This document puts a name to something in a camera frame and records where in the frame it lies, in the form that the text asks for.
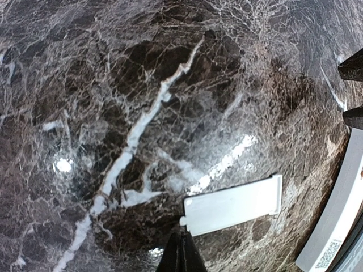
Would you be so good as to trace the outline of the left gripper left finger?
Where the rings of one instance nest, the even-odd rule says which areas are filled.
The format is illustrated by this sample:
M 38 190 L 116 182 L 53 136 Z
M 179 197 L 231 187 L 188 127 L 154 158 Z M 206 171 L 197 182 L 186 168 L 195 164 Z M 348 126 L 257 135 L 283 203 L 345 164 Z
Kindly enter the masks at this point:
M 164 248 L 156 272 L 182 272 L 182 235 L 173 232 Z

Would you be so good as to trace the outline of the white battery cover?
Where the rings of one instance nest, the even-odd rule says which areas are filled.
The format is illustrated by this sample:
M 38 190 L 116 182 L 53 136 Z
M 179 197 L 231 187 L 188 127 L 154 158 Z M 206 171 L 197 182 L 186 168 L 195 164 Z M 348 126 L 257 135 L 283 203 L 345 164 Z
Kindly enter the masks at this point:
M 179 224 L 192 236 L 204 235 L 265 215 L 276 215 L 282 203 L 281 174 L 184 199 Z

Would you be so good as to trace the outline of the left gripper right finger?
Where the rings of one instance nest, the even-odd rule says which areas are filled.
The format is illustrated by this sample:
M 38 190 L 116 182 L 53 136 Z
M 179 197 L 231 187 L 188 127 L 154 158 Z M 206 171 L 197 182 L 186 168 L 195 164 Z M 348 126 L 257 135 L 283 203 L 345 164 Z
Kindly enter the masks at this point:
M 197 249 L 191 234 L 183 232 L 183 271 L 207 272 L 204 261 Z

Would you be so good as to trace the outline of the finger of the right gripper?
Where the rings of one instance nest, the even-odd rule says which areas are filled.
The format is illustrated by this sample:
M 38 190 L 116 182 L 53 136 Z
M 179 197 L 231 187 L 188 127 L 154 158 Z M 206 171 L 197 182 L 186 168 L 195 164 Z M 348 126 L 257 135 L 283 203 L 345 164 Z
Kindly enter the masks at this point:
M 343 120 L 349 127 L 363 129 L 363 107 L 346 110 L 343 112 Z
M 342 80 L 363 82 L 363 49 L 338 65 Z

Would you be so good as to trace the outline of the white remote control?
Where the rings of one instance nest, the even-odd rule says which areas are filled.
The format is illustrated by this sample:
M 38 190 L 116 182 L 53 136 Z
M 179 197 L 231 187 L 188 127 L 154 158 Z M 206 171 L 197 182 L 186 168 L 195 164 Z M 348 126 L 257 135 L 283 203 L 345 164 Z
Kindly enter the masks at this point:
M 353 128 L 330 198 L 311 236 L 296 259 L 306 272 L 327 271 L 362 203 L 362 130 Z

